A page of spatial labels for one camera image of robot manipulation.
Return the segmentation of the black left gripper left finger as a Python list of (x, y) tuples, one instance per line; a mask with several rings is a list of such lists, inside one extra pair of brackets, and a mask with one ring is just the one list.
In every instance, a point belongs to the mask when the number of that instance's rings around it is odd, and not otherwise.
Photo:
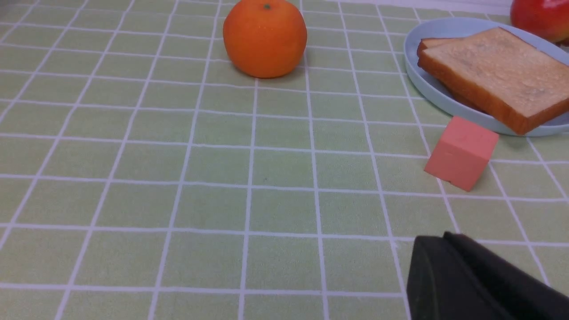
[(441, 237), (414, 241), (407, 300), (413, 320), (513, 320)]

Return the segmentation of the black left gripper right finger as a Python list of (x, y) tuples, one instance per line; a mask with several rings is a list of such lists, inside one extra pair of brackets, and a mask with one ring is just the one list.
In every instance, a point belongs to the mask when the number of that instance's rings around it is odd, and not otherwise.
[(464, 234), (445, 232), (490, 295), (517, 320), (567, 320), (569, 300)]

